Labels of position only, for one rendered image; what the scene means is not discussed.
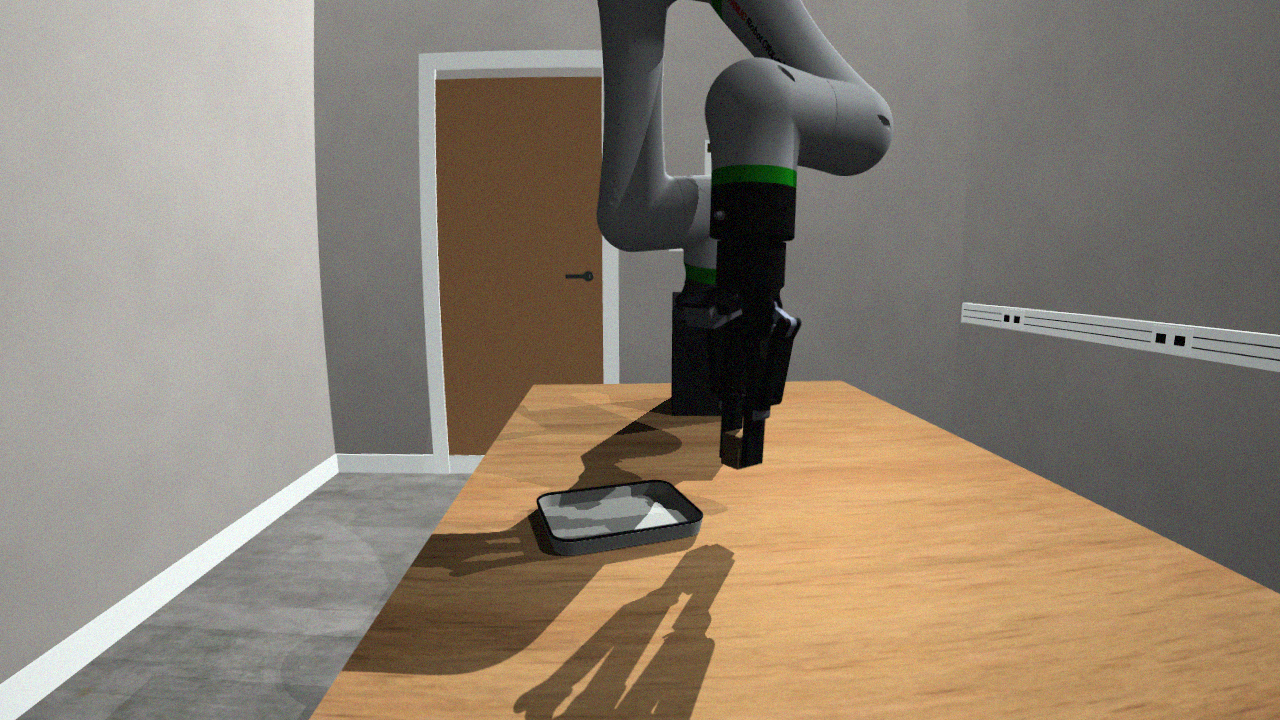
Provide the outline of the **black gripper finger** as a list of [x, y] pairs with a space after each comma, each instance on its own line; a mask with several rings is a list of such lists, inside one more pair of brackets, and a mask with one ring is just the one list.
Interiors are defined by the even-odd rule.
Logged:
[[746, 347], [746, 404], [741, 404], [742, 468], [763, 462], [765, 419], [771, 416], [771, 406], [782, 402], [794, 338], [801, 327], [801, 320], [788, 316], [776, 301], [772, 318], [774, 325], [771, 325], [769, 333], [754, 340], [753, 307], [742, 307], [742, 345]]
[[719, 396], [722, 410], [719, 457], [723, 432], [742, 429], [741, 400], [746, 398], [742, 395], [746, 348], [742, 346], [742, 336], [733, 336], [735, 322], [736, 318], [716, 329], [707, 328], [710, 393]]

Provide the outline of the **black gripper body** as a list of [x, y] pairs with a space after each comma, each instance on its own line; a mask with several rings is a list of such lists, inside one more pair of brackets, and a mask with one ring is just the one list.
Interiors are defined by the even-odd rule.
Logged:
[[771, 240], [717, 241], [716, 284], [746, 288], [744, 306], [753, 307], [754, 338], [764, 338], [774, 324], [774, 301], [781, 309], [785, 287], [786, 242]]

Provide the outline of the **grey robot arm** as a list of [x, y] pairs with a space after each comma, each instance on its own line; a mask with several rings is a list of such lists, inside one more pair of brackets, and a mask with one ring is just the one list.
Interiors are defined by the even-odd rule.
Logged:
[[596, 1], [604, 76], [598, 227], [627, 252], [684, 249], [678, 307], [687, 325], [716, 329], [745, 307], [745, 288], [716, 284], [717, 241], [794, 240], [797, 167], [833, 176], [876, 167], [893, 137], [890, 106], [801, 0], [694, 0], [709, 3], [762, 58], [733, 63], [710, 85], [710, 176], [667, 176], [663, 63], [667, 12], [677, 0]]

